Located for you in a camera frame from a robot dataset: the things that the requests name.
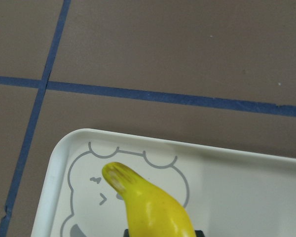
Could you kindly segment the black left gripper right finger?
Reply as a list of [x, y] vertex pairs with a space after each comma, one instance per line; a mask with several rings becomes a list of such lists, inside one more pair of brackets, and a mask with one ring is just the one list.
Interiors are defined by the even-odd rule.
[[195, 230], [196, 237], [205, 237], [202, 230]]

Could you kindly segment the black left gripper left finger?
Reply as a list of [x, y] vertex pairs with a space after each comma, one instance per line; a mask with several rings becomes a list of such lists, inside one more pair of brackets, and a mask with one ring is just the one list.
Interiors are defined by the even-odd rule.
[[124, 237], [130, 237], [129, 236], [129, 230], [128, 229], [125, 229], [125, 231], [124, 231]]

